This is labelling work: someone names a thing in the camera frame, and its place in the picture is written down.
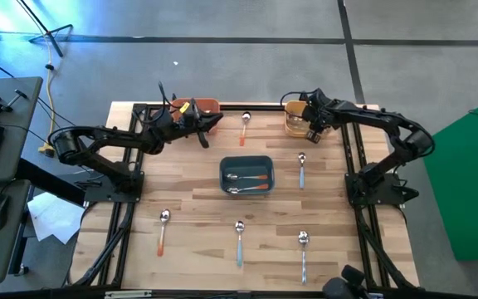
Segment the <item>tripod stand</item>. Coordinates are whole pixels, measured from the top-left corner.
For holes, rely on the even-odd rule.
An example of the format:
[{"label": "tripod stand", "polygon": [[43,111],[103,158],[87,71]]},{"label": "tripod stand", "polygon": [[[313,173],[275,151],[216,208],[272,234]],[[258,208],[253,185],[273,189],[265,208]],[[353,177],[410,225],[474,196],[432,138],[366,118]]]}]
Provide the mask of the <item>tripod stand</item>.
[{"label": "tripod stand", "polygon": [[[31,10],[31,8],[25,3],[24,0],[19,0],[22,5],[25,7],[25,9],[28,11],[29,14],[31,14],[32,17],[34,17],[34,19],[36,20],[36,22],[38,23],[38,25],[40,25],[41,29],[43,29],[43,31],[46,32],[46,36],[49,37],[49,39],[51,40],[51,44],[53,45],[53,47],[55,48],[56,50],[56,53],[58,53],[58,56],[60,57],[63,57],[64,54],[62,54],[62,51],[60,50],[60,48],[58,47],[58,44],[56,43],[55,41],[55,38],[53,37],[52,33],[55,33],[55,32],[59,32],[60,30],[63,30],[63,29],[66,29],[66,28],[72,28],[73,25],[71,24],[67,24],[65,26],[62,26],[60,28],[57,28],[55,30],[47,30],[47,28],[43,25],[43,23],[40,21],[40,19],[37,17],[36,14],[34,14],[34,12]],[[36,39],[38,38],[42,38],[43,35],[40,35],[40,36],[37,36],[37,37],[33,37],[29,40],[29,42],[34,42]]]}]

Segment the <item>gray floor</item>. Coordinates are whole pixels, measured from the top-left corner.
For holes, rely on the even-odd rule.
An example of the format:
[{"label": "gray floor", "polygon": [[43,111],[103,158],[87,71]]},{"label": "gray floor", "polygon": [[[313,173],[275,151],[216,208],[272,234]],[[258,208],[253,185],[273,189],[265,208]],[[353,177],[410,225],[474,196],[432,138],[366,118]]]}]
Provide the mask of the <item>gray floor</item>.
[{"label": "gray floor", "polygon": [[[146,37],[343,37],[335,0],[28,1],[49,27],[71,22],[73,34]],[[477,0],[347,0],[354,38],[478,40]],[[14,1],[0,1],[1,32],[36,32]],[[77,124],[105,123],[113,100],[157,100],[170,94],[223,101],[276,102],[287,91],[322,87],[354,100],[344,45],[62,43],[53,57],[56,109]],[[478,47],[355,47],[367,103],[401,112],[432,133],[478,106]],[[15,76],[46,77],[42,43],[0,42],[0,65]],[[45,88],[42,97],[46,100]],[[37,109],[32,129],[47,133]],[[37,153],[24,155],[54,174],[78,169]],[[407,205],[408,230],[423,287],[478,294],[478,262],[452,255],[422,161],[400,170],[420,197]],[[27,246],[30,275],[9,277],[0,291],[61,285],[73,244],[49,239]],[[60,255],[63,264],[50,258]]]}]

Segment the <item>metal spoon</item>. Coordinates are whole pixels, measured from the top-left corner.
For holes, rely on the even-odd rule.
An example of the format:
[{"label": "metal spoon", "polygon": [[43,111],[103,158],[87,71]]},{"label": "metal spoon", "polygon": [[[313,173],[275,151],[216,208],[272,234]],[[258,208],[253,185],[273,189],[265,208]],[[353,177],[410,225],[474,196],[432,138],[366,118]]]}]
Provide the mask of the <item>metal spoon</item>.
[{"label": "metal spoon", "polygon": [[268,188],[269,188],[269,184],[261,184],[261,185],[256,186],[256,187],[248,187],[248,188],[243,188],[243,189],[239,189],[239,188],[235,188],[235,187],[228,187],[226,189],[226,192],[231,193],[231,194],[238,194],[241,191],[256,190],[256,189],[268,189]]},{"label": "metal spoon", "polygon": [[245,230],[245,224],[242,221],[236,222],[236,231],[239,233],[239,240],[237,241],[237,266],[242,266],[242,241],[241,235]]},{"label": "metal spoon", "polygon": [[229,180],[238,180],[238,179],[268,179],[269,176],[266,175],[266,174],[262,174],[262,175],[251,175],[251,176],[240,177],[240,176],[237,175],[237,174],[227,174],[227,175],[226,175],[226,178],[229,179]]},{"label": "metal spoon", "polygon": [[301,152],[298,154],[298,160],[300,161],[300,189],[304,188],[304,162],[305,162],[305,153]]},{"label": "metal spoon", "polygon": [[248,123],[248,121],[251,118],[250,112],[247,111],[247,112],[243,113],[241,118],[242,118],[242,134],[241,134],[241,138],[239,139],[239,145],[244,146],[245,145],[246,123]]},{"label": "metal spoon", "polygon": [[309,242],[309,234],[306,231],[301,231],[298,234],[298,242],[302,244],[302,284],[307,283],[307,275],[305,272],[305,245]]},{"label": "metal spoon", "polygon": [[159,215],[159,220],[162,222],[162,234],[159,237],[159,244],[158,244],[159,257],[163,256],[163,236],[165,234],[165,224],[167,224],[170,218],[171,218],[171,212],[169,212],[169,210],[167,209],[163,210],[162,213]]}]

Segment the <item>black desk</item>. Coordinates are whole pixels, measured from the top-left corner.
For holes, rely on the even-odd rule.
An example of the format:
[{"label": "black desk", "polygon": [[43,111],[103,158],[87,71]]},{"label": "black desk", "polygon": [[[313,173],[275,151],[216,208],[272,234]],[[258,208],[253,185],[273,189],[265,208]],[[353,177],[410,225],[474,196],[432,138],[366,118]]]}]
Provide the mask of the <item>black desk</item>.
[{"label": "black desk", "polygon": [[41,83],[41,77],[0,79],[0,97],[6,103],[16,95],[16,89],[28,97],[18,99],[12,106],[12,112],[0,114],[0,125],[5,128],[0,148],[0,192],[12,179],[20,179],[13,182],[5,192],[12,200],[8,207],[7,224],[0,230],[0,282],[7,272],[18,274],[20,271],[27,241],[23,237],[28,217],[25,202],[31,185],[73,203],[82,204],[84,201],[81,189],[22,159],[27,132],[21,128],[5,126],[19,125],[29,129]]}]

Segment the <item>wooden table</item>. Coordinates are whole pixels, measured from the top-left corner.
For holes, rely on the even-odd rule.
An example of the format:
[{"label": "wooden table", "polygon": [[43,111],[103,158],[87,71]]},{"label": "wooden table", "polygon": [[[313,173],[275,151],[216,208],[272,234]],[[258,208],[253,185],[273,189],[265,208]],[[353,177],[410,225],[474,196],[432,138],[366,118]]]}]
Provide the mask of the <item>wooden table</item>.
[{"label": "wooden table", "polygon": [[[133,102],[112,103],[107,126],[127,130],[132,106]],[[144,190],[134,214],[123,288],[319,291],[331,277],[340,276],[344,265],[362,268],[354,211],[344,187],[347,169],[340,132],[330,132],[315,145],[285,135],[283,112],[254,111],[246,144],[240,147],[241,114],[224,112],[217,134],[207,136],[209,149],[192,136],[165,145],[162,154],[144,156]],[[361,126],[361,131],[368,162],[388,155],[381,130]],[[115,161],[122,159],[123,151],[104,148],[100,153]],[[304,190],[298,188],[301,151],[307,154]],[[218,178],[221,159],[258,154],[274,161],[272,193],[243,198],[224,194]],[[356,156],[354,164],[359,169]],[[171,221],[164,255],[157,257],[159,214],[164,208],[171,210]],[[105,245],[111,209],[111,203],[98,203],[85,216],[73,257],[73,280],[82,277]],[[385,250],[407,280],[417,285],[401,213],[378,206],[378,219]],[[237,220],[246,226],[243,267],[236,265]],[[300,283],[300,230],[310,235],[306,286]],[[371,260],[378,282],[375,255]],[[117,251],[109,281],[116,262]]]}]

